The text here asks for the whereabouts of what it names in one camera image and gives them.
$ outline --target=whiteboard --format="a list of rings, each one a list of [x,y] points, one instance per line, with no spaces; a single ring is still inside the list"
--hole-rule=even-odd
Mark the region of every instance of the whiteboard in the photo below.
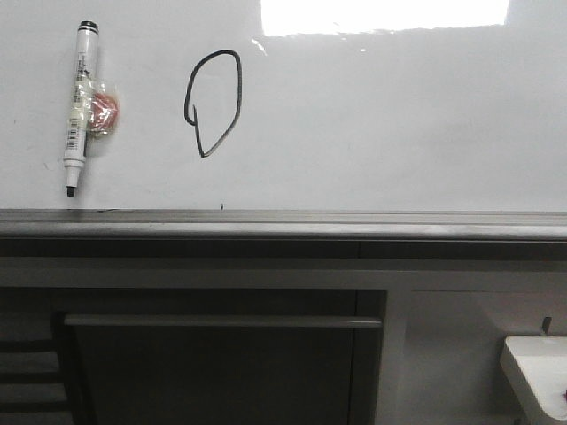
[[[121,116],[70,199],[86,19]],[[0,208],[565,211],[566,21],[563,0],[3,0]],[[223,49],[241,113],[201,158],[183,102]],[[234,60],[203,66],[191,96],[210,146]]]

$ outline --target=hand-drawn loop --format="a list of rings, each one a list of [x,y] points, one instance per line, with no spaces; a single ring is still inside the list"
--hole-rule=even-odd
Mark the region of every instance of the hand-drawn loop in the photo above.
[[[238,78],[237,110],[234,114],[234,118],[230,122],[229,127],[222,134],[221,138],[219,140],[217,140],[217,142],[213,145],[213,147],[211,149],[209,149],[207,152],[205,152],[205,151],[203,151],[203,145],[201,143],[201,135],[200,135],[200,132],[199,132],[199,129],[198,129],[197,107],[195,105],[192,106],[193,119],[189,116],[190,96],[191,96],[191,91],[193,90],[193,83],[195,82],[195,77],[197,77],[197,73],[198,73],[199,69],[201,69],[201,67],[204,64],[206,64],[209,60],[214,59],[214,58],[221,56],[221,55],[230,55],[231,57],[234,58],[235,62],[237,63],[237,78]],[[198,64],[195,66],[195,68],[193,69],[193,72],[191,73],[191,76],[189,78],[189,84],[187,84],[187,93],[185,94],[185,106],[184,106],[184,110],[183,110],[184,115],[185,115],[185,120],[191,126],[193,126],[195,128],[195,137],[197,139],[198,153],[201,156],[201,158],[206,158],[206,157],[210,156],[216,150],[216,148],[218,148],[221,145],[221,143],[224,141],[224,139],[227,137],[227,135],[229,135],[230,131],[237,124],[238,118],[240,117],[240,106],[241,105],[242,105],[242,64],[240,62],[240,56],[238,55],[238,53],[236,53],[233,50],[218,50],[218,51],[211,53],[210,55],[202,58],[198,62]]]

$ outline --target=metal ledge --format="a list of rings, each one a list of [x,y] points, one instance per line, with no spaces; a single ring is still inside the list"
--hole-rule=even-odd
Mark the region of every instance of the metal ledge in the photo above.
[[[0,210],[0,237],[567,242],[567,213]]]

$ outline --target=black drawing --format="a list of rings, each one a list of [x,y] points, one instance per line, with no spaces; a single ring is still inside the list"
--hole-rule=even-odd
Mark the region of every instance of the black drawing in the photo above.
[[[214,59],[214,58],[216,58],[220,55],[230,55],[231,57],[234,58],[235,62],[237,63],[237,78],[238,78],[237,110],[235,111],[234,118],[230,122],[229,127],[222,134],[221,138],[219,140],[217,140],[217,142],[213,145],[213,147],[211,149],[209,149],[207,152],[205,152],[205,151],[203,151],[203,145],[201,144],[201,136],[200,136],[199,129],[198,129],[197,107],[195,105],[192,106],[193,118],[191,118],[189,116],[190,96],[191,96],[191,91],[193,89],[193,83],[195,82],[195,77],[197,76],[198,70],[201,69],[201,67],[204,64],[206,64],[209,60]],[[240,117],[240,106],[241,106],[241,104],[242,104],[242,64],[240,63],[240,56],[238,55],[238,53],[236,53],[233,50],[219,50],[219,51],[216,51],[215,53],[211,53],[210,55],[202,58],[199,61],[199,63],[195,66],[195,68],[193,69],[193,72],[191,73],[191,77],[189,78],[189,84],[187,84],[187,93],[185,94],[185,106],[184,106],[184,110],[183,110],[184,115],[185,115],[185,120],[191,126],[193,126],[195,128],[195,137],[197,139],[198,153],[201,156],[201,158],[206,158],[206,157],[210,156],[216,150],[216,148],[218,148],[221,145],[221,143],[224,141],[224,139],[226,139],[227,135],[229,135],[230,131],[237,124],[238,118]]]

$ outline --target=dry erase marker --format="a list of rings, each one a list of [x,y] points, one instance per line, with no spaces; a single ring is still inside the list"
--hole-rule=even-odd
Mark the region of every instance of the dry erase marker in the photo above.
[[[91,81],[97,68],[98,25],[84,20],[77,32],[75,53],[73,107],[69,115],[67,143],[63,165],[66,170],[67,196],[74,197],[79,175],[85,166],[87,126],[89,124]]]

